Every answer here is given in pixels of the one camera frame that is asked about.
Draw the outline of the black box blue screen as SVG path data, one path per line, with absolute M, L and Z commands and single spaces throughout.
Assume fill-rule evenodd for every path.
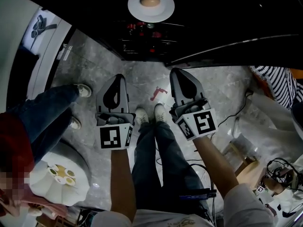
M 209 198 L 216 197 L 217 190 L 212 190 L 210 188 L 206 189 L 196 189 L 196 190 L 186 190 L 179 194 L 181 200 L 207 200 Z

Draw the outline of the white round pouf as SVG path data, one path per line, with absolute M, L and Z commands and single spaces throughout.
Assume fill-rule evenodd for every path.
M 47 170 L 52 165 L 62 165 L 72 170 L 76 175 L 76 184 L 57 183 Z M 29 176 L 29 187 L 33 194 L 49 202 L 73 206 L 86 199 L 90 181 L 91 171 L 84 158 L 72 146 L 60 141 L 35 165 Z

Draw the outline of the person's left forearm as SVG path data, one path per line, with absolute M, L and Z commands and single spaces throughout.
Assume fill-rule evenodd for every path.
M 134 220 L 136 215 L 135 188 L 126 149 L 111 151 L 110 179 L 111 211 Z

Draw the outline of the black mini fridge cabinet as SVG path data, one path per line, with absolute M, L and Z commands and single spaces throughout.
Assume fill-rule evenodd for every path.
M 153 23 L 163 35 L 155 53 L 123 51 L 126 25 L 142 22 L 127 2 L 72 0 L 73 24 L 125 61 L 303 68 L 303 0 L 174 0 Z

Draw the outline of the black bag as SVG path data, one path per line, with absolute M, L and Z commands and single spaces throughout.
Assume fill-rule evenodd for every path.
M 23 45 L 18 47 L 9 77 L 7 108 L 26 100 L 28 83 L 38 59 L 38 55 Z

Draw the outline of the person's right shoe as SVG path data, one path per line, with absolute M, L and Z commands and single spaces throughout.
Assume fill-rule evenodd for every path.
M 156 104 L 154 108 L 154 118 L 156 122 L 167 122 L 166 109 L 163 104 Z

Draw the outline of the red floor sticker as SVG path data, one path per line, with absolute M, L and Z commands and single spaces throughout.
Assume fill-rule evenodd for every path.
M 168 92 L 163 88 L 156 87 L 155 91 L 153 92 L 153 96 L 150 98 L 150 100 L 154 101 L 159 93 L 167 94 Z

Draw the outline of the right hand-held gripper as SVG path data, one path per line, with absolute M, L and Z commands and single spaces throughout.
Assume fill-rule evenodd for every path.
M 215 110 L 204 98 L 200 81 L 185 70 L 174 68 L 170 75 L 171 93 L 176 105 L 169 113 L 187 140 L 217 132 Z

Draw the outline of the person's left shoe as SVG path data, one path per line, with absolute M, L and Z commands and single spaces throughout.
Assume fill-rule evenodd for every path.
M 135 110 L 136 121 L 139 125 L 149 123 L 149 117 L 146 110 L 142 107 L 137 107 Z

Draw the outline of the person's jeans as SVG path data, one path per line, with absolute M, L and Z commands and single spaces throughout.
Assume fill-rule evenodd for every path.
M 169 125 L 143 123 L 134 152 L 132 177 L 136 206 L 139 210 L 156 210 L 205 216 L 205 201 L 186 201 L 179 194 L 202 189 L 194 169 L 185 160 Z

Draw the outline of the brown egg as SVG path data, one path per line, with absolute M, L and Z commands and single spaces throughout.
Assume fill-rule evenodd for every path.
M 140 0 L 144 7 L 156 7 L 160 4 L 160 0 Z

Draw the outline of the pink cloth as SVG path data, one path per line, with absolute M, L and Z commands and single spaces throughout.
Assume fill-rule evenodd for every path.
M 67 207 L 65 205 L 51 203 L 45 198 L 33 194 L 29 188 L 26 188 L 21 199 L 16 201 L 12 201 L 0 189 L 0 217 L 5 215 L 19 217 L 21 207 L 28 208 L 28 213 L 33 216 L 39 216 L 39 214 L 43 213 L 48 213 L 54 218 L 67 216 Z

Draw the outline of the person's white shirt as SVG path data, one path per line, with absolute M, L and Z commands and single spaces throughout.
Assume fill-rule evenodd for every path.
M 274 227 L 274 217 L 244 183 L 232 188 L 224 198 L 224 227 Z M 155 210 L 137 210 L 134 221 L 113 211 L 96 214 L 91 227 L 214 227 L 196 215 Z

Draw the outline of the wooden stool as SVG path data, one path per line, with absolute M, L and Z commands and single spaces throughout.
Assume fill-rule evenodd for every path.
M 265 166 L 255 157 L 243 154 L 233 142 L 229 142 L 223 155 L 231 164 L 238 182 L 246 183 L 255 191 L 265 175 Z

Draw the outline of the black white striped blanket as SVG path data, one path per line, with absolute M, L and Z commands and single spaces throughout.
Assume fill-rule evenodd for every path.
M 303 85 L 292 75 L 289 68 L 273 66 L 249 66 L 252 73 L 265 82 L 273 100 L 287 109 L 303 103 Z

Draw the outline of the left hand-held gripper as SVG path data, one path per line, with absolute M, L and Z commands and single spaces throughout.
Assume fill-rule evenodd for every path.
M 126 81 L 122 74 L 110 78 L 96 98 L 95 137 L 101 149 L 127 149 L 134 129 L 135 114 L 128 113 Z

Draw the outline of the person's right forearm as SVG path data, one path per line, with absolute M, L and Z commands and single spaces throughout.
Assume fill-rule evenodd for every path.
M 232 166 L 207 136 L 194 139 L 193 143 L 224 199 L 227 193 L 239 184 Z

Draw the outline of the group of red bottle caps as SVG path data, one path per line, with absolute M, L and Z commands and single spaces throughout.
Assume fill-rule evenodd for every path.
M 148 23 L 136 22 L 128 23 L 127 38 L 123 42 L 123 51 L 127 53 L 155 53 L 156 44 L 163 37 L 161 32 L 147 28 Z

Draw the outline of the white window sill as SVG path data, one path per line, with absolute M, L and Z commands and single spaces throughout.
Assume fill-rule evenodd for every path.
M 33 15 L 22 38 L 22 45 L 39 56 L 28 83 L 28 99 L 46 89 L 51 68 L 70 29 L 71 24 L 48 10 L 39 8 Z

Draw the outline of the large white plate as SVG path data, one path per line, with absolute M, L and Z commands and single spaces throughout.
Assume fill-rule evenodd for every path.
M 128 0 L 127 6 L 131 15 L 146 23 L 162 22 L 175 10 L 174 0 L 160 0 L 160 4 L 156 7 L 144 7 L 140 0 Z

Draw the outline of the person's shoe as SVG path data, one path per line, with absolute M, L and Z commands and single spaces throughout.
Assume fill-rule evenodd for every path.
M 149 123 L 149 117 L 146 110 L 142 107 L 137 107 L 135 110 L 136 121 L 139 125 Z
M 156 122 L 167 122 L 166 109 L 163 104 L 156 104 L 154 108 L 154 118 Z

